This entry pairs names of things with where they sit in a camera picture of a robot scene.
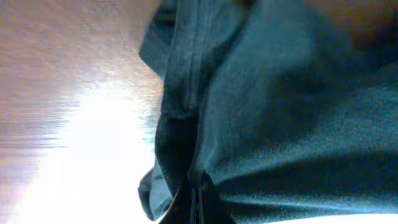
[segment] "garment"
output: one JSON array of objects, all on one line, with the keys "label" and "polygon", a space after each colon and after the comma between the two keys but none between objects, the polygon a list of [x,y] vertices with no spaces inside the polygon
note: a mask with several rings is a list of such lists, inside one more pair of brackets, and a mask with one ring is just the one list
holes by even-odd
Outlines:
[{"label": "garment", "polygon": [[304,1],[164,1],[140,52],[164,81],[149,218],[204,174],[236,223],[398,213],[389,28],[392,41],[356,50]]}]

